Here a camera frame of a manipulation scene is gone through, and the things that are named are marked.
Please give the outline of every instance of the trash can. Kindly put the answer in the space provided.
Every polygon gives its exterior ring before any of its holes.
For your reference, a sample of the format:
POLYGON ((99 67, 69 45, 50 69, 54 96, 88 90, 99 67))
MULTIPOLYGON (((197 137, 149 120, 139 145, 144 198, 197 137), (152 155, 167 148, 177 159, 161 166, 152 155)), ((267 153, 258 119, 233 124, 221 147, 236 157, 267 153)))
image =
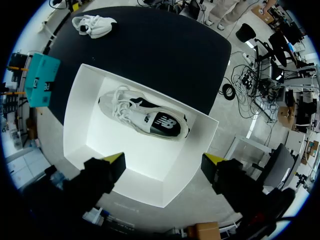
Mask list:
POLYGON ((242 24, 241 28, 235 33, 236 37, 243 43, 256 37, 255 31, 248 24, 242 24))

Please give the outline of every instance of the white sneaker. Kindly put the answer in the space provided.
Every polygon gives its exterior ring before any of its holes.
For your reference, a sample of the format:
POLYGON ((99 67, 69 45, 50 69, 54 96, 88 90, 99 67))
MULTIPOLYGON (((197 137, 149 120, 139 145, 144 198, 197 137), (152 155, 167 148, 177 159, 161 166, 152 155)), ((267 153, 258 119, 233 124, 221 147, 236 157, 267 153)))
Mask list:
POLYGON ((111 17, 97 16, 75 16, 72 25, 78 30, 80 35, 89 35, 92 39, 100 38, 112 30, 112 24, 117 23, 111 17))
POLYGON ((217 28, 221 31, 225 30, 225 27, 221 23, 218 24, 217 28))
POLYGON ((141 134, 178 141, 189 133, 183 113, 155 105, 147 101, 141 92, 130 91, 127 86, 107 92, 99 98, 98 105, 107 117, 141 134))
POLYGON ((212 21, 210 21, 210 20, 205 20, 205 25, 207 25, 207 26, 211 26, 212 24, 214 24, 212 21))

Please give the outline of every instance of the person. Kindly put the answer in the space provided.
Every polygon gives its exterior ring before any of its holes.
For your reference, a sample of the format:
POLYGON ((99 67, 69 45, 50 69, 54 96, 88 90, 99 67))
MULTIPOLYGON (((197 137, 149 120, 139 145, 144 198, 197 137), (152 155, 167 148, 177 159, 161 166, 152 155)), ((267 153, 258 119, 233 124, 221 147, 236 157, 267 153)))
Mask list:
MULTIPOLYGON (((205 24, 211 26, 213 23, 218 23, 217 28, 223 31, 225 26, 235 23, 242 15, 257 6, 260 2, 261 0, 220 0, 210 11, 205 24)), ((262 14, 266 14, 271 6, 276 3, 276 0, 265 0, 263 3, 265 3, 265 6, 262 9, 262 14)))

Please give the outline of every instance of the desk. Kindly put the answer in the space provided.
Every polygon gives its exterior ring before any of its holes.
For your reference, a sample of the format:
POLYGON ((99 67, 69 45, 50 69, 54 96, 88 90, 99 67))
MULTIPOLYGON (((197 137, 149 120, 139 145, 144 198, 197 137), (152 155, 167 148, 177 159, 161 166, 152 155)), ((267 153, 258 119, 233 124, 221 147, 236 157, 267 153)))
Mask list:
POLYGON ((231 44, 209 27, 148 7, 106 7, 71 15, 49 56, 61 60, 49 109, 63 124, 71 86, 82 63, 128 78, 209 114, 225 75, 231 44), (118 22, 91 39, 72 26, 74 16, 118 22))

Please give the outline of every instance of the teal box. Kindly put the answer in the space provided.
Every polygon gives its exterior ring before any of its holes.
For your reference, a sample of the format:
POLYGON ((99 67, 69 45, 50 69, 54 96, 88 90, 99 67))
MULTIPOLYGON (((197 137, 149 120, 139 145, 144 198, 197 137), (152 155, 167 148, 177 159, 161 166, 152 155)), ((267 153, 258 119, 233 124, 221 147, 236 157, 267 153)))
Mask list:
POLYGON ((35 53, 26 75, 24 90, 30 107, 48 107, 60 60, 35 53))

